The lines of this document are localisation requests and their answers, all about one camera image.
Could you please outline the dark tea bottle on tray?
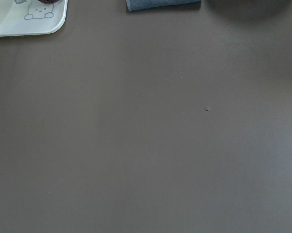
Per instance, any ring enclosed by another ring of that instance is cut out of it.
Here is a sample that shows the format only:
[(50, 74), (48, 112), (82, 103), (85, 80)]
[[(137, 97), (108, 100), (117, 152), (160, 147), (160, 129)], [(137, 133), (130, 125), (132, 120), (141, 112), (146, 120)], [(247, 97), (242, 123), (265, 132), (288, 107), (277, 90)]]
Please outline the dark tea bottle on tray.
[(43, 3), (43, 4), (54, 4), (54, 3), (58, 2), (59, 0), (38, 0), (38, 1)]

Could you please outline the cream rabbit tray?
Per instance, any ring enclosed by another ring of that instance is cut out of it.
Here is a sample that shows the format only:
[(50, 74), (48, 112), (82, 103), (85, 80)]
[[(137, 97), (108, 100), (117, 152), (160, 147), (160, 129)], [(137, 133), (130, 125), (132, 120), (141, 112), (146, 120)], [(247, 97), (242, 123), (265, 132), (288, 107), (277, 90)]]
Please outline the cream rabbit tray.
[(52, 34), (66, 18), (67, 0), (0, 0), (0, 37)]

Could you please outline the grey folded cloth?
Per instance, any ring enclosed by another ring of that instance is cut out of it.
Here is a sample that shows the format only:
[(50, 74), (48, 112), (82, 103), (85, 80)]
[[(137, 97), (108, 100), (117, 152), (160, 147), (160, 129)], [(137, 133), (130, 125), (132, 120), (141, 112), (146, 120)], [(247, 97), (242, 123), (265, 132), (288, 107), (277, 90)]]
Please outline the grey folded cloth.
[(201, 0), (126, 0), (129, 11), (146, 10), (156, 7), (199, 3)]

